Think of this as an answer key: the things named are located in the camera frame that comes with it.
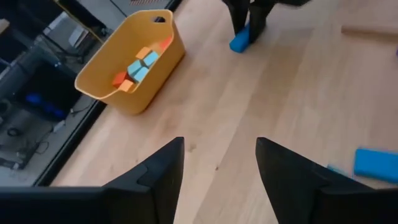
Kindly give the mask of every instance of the light blue block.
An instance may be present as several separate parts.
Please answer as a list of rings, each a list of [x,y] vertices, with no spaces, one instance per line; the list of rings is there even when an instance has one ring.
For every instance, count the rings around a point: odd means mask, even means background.
[[[138,83],[142,82],[142,80],[145,78],[145,76],[147,75],[149,69],[146,67],[142,67],[134,76],[134,80]]]
[[[134,77],[134,75],[136,75],[136,73],[140,68],[142,68],[142,65],[139,60],[136,60],[130,66],[127,67],[127,72],[129,76],[132,78]]]
[[[398,154],[359,148],[355,152],[354,173],[398,184]]]
[[[236,34],[235,38],[229,43],[231,50],[236,53],[243,53],[244,50],[249,46],[249,24],[246,25],[243,30]]]
[[[151,66],[159,56],[156,52],[152,52],[144,58],[144,63],[146,66]]]

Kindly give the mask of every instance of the toy block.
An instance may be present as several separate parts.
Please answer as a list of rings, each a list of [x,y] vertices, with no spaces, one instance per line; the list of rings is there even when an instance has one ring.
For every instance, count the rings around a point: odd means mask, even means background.
[[[130,80],[124,80],[123,83],[119,86],[119,90],[125,92],[131,92],[136,87],[136,84]]]
[[[136,58],[139,60],[143,60],[149,53],[151,53],[152,50],[148,47],[143,47],[138,54],[136,55]]]
[[[128,79],[129,75],[127,72],[119,72],[116,74],[116,76],[113,79],[112,86],[115,88],[119,88],[120,85],[122,85],[123,81]]]
[[[147,67],[150,67],[157,60],[158,57],[159,56],[157,55],[156,52],[152,52],[144,58],[144,64]]]
[[[359,148],[355,152],[354,174],[398,184],[398,153]]]
[[[151,44],[149,46],[149,48],[152,51],[156,52],[158,55],[161,55],[164,51],[163,48],[160,46],[160,43],[158,43],[158,42]]]
[[[149,69],[146,67],[142,67],[137,74],[133,77],[135,82],[142,82],[142,80],[145,78],[145,76],[147,75]]]
[[[162,48],[163,50],[166,50],[167,47],[169,47],[169,45],[172,43],[172,36],[166,38],[165,40],[163,40],[160,43],[160,48]]]
[[[244,50],[249,46],[249,33],[250,28],[249,24],[243,28],[238,34],[236,34],[235,38],[229,43],[229,47],[236,53],[243,53]]]
[[[139,60],[136,60],[133,62],[131,65],[128,66],[127,68],[127,73],[131,78],[135,76],[135,74],[141,69],[142,65]]]

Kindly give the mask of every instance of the orange foam block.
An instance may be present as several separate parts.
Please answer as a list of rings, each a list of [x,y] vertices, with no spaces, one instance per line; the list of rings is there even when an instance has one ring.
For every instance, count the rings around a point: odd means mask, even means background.
[[[130,80],[124,80],[122,85],[119,86],[119,90],[125,91],[125,92],[130,92],[133,91],[133,89],[136,87],[136,84],[133,83]]]
[[[152,50],[148,47],[143,47],[138,54],[136,55],[136,58],[139,60],[143,60],[149,53],[151,53]]]
[[[163,41],[160,43],[160,47],[161,47],[163,50],[166,50],[166,48],[169,47],[169,45],[171,44],[171,42],[172,42],[172,36],[170,36],[170,37],[168,37],[167,39],[163,40]]]
[[[149,48],[152,51],[156,52],[158,55],[161,55],[163,53],[163,48],[160,46],[160,43],[158,42],[151,44]]]
[[[122,85],[123,81],[129,78],[129,74],[127,72],[119,72],[116,74],[116,76],[113,79],[112,85],[115,88],[119,88],[120,85]]]

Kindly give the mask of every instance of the black cable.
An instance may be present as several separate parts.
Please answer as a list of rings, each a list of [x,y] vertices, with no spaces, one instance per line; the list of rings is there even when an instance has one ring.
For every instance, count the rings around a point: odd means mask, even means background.
[[[43,38],[41,41],[43,41],[43,43],[49,48],[49,50],[51,51],[51,53],[59,60],[59,61],[61,61],[61,59],[60,58],[58,58],[58,55],[57,54],[62,54],[61,52],[59,52],[59,51],[56,51],[56,50],[54,50],[54,48],[56,48],[56,46],[51,46],[47,41],[47,39],[45,39],[45,38]]]
[[[72,115],[72,117],[75,117],[78,113],[87,110],[87,109],[91,106],[91,104],[92,104],[92,103],[89,103],[86,107],[84,107],[84,108],[81,109],[81,110],[75,110],[75,109],[72,108],[72,111],[70,112],[70,114]]]
[[[21,136],[23,132],[20,129],[17,128],[9,128],[7,129],[7,135],[10,137],[17,137]]]
[[[49,147],[50,147],[50,143],[48,142],[48,141],[42,141],[42,142],[39,142],[38,144],[38,146],[37,146],[37,148],[39,148],[40,147],[40,145],[41,144],[43,144],[43,143],[46,143],[47,144],[47,146],[45,147],[45,149],[43,149],[43,151],[41,151],[41,152],[39,152],[39,151],[35,151],[35,153],[36,154],[39,154],[39,155],[42,155],[42,154],[44,154],[45,152],[47,152],[47,150],[49,149]]]
[[[53,126],[51,127],[51,129],[49,131],[47,131],[45,134],[43,134],[43,136],[40,138],[40,140],[36,141],[35,144],[37,144],[37,149],[40,147],[41,144],[46,143],[47,146],[45,147],[45,149],[43,149],[43,151],[39,152],[39,151],[35,151],[36,154],[42,155],[45,152],[47,152],[47,150],[50,147],[50,143],[48,141],[43,141],[45,138],[47,138],[53,130]]]

